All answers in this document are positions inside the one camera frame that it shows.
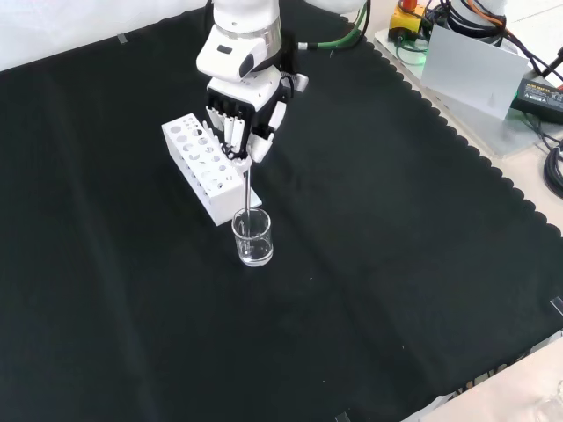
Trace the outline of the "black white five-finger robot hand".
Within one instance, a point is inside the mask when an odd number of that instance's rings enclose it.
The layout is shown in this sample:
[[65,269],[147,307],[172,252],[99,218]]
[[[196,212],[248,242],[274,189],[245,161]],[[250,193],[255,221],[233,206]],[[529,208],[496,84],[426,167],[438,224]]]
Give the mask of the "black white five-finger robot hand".
[[272,66],[238,82],[213,78],[207,94],[211,132],[219,134],[222,152],[231,161],[260,163],[282,125],[295,83]]

